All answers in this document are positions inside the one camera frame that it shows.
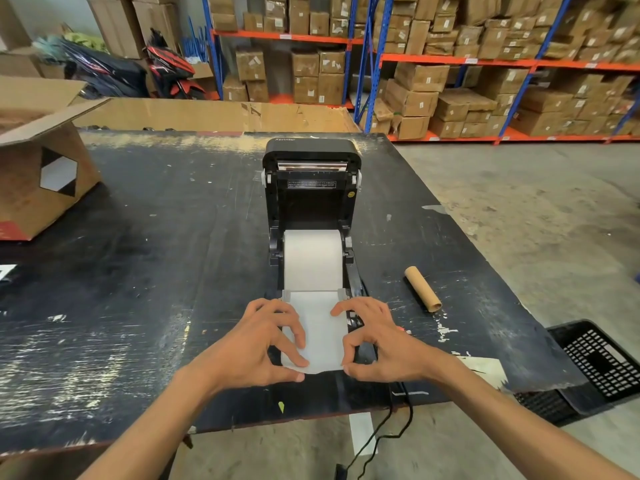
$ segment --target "worn table surface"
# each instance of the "worn table surface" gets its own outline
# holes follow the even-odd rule
[[[0,264],[17,265],[0,282],[0,454],[114,440],[178,367],[263,295],[259,173],[276,136],[83,133],[104,183],[32,242],[0,243]],[[430,345],[500,359],[512,391],[581,383],[393,145],[349,137],[363,156],[352,233],[370,295]],[[403,278],[411,265],[441,298],[438,313],[426,313]],[[445,400],[435,388],[408,386],[429,391],[412,395],[415,403]],[[390,397],[384,385],[326,372],[226,391],[194,426],[350,413],[386,407]]]

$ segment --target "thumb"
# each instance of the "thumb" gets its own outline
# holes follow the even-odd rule
[[[356,380],[365,382],[386,382],[382,377],[380,362],[370,365],[351,362],[344,366],[345,373]]]
[[[302,382],[303,380],[305,380],[305,375],[302,372],[279,365],[272,365],[269,368],[269,383],[271,384],[276,382]]]

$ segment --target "cardboard tube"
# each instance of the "cardboard tube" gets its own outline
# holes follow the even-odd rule
[[[416,266],[409,266],[404,270],[404,275],[406,279],[409,280],[411,286],[420,299],[427,307],[427,310],[430,313],[437,312],[442,307],[442,302],[436,296],[436,293],[433,292],[427,281],[422,277],[422,273],[416,268]]]

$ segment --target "person's left hand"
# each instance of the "person's left hand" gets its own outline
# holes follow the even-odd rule
[[[290,327],[295,345],[279,326]],[[205,382],[210,397],[220,389],[302,382],[305,375],[301,372],[271,363],[267,355],[271,345],[284,352],[295,365],[309,365],[296,348],[305,347],[305,331],[293,307],[279,299],[256,299],[247,305],[237,325],[193,359],[187,368]]]

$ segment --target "person's left arm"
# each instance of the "person's left arm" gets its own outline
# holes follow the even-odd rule
[[[292,306],[257,299],[226,336],[178,370],[164,392],[81,476],[81,480],[156,480],[204,405],[223,389],[301,382],[305,375],[273,365],[274,345],[299,367],[308,361],[279,326],[291,328],[296,345],[305,331]]]

